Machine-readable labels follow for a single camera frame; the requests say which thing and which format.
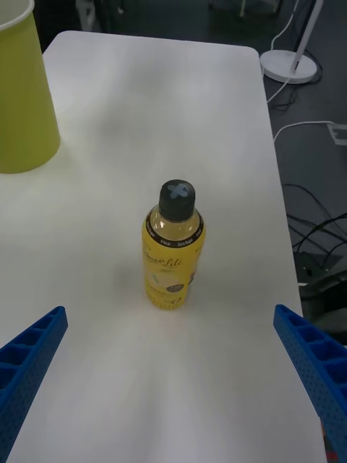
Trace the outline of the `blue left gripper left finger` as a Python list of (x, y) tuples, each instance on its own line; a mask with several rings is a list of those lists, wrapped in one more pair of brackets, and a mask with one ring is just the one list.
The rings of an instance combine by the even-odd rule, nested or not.
[(5, 462), (68, 328), (55, 307), (0, 350), (0, 462)]

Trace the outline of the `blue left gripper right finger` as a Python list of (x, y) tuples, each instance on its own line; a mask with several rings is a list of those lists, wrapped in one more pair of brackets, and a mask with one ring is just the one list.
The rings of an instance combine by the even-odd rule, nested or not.
[(273, 326), (340, 462), (347, 460), (346, 348), (284, 305)]

